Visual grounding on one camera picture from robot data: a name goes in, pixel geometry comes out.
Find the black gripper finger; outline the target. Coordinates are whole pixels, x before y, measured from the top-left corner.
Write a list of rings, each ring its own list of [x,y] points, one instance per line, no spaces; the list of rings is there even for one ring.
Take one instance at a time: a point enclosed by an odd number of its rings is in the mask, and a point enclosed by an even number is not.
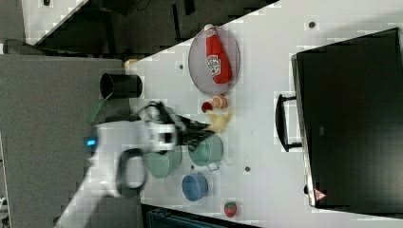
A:
[[[191,122],[186,129],[188,131],[203,131],[208,129],[207,123]]]
[[[200,131],[191,134],[187,140],[188,149],[190,151],[194,151],[201,142],[208,139],[212,135],[214,135],[213,131]]]

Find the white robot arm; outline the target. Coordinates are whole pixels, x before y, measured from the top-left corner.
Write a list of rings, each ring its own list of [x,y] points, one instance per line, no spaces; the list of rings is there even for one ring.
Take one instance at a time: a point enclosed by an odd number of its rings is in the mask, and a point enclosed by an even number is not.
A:
[[[178,145],[195,147],[218,130],[215,120],[200,123],[161,106],[159,120],[121,120],[95,126],[96,149],[76,193],[55,221],[54,228],[85,228],[105,197],[130,199],[144,189],[146,180],[129,184],[129,161],[147,153],[172,151]]]

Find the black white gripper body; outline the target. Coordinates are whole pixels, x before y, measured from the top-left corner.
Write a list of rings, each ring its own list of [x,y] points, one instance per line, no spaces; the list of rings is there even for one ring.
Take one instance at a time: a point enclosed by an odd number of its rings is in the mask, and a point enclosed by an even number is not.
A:
[[[189,136],[193,133],[197,133],[200,131],[188,131],[186,127],[191,122],[196,122],[185,118],[183,116],[177,115],[174,111],[167,106],[160,106],[160,120],[165,124],[174,124],[177,133],[177,145],[187,145],[187,140]]]

